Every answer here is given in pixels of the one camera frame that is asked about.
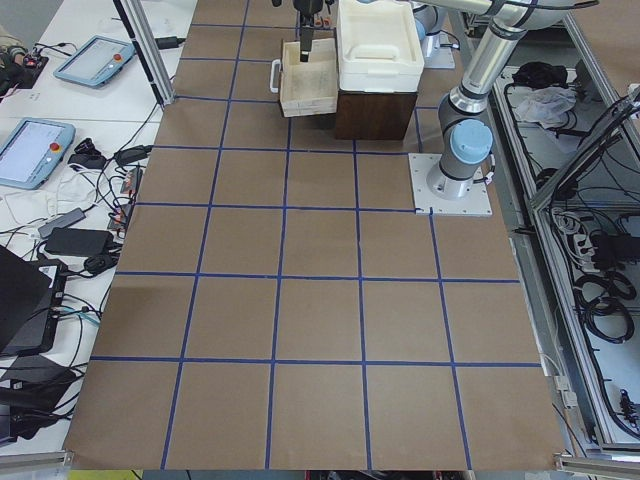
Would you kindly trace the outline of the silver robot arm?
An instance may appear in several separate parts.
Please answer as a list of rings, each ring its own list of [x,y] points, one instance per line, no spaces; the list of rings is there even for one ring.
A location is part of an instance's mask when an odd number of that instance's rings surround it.
[[[459,85],[443,98],[438,110],[444,151],[427,174],[427,184],[436,196],[456,201],[467,195],[476,170],[491,151],[493,134],[479,116],[486,110],[490,90],[517,42],[530,30],[562,20],[576,3],[442,0],[430,4],[490,18]]]

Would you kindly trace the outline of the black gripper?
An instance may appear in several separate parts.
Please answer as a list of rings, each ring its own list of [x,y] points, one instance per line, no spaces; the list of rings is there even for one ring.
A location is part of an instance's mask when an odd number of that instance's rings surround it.
[[[299,38],[302,63],[309,61],[314,35],[314,16],[323,9],[323,0],[293,0],[294,8],[299,12]]]

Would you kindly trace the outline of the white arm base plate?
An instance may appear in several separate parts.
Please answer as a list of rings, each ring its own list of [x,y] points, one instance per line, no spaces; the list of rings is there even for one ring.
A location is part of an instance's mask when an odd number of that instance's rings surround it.
[[[417,215],[490,217],[493,214],[482,167],[467,180],[452,180],[440,169],[440,154],[410,153],[414,211]]]

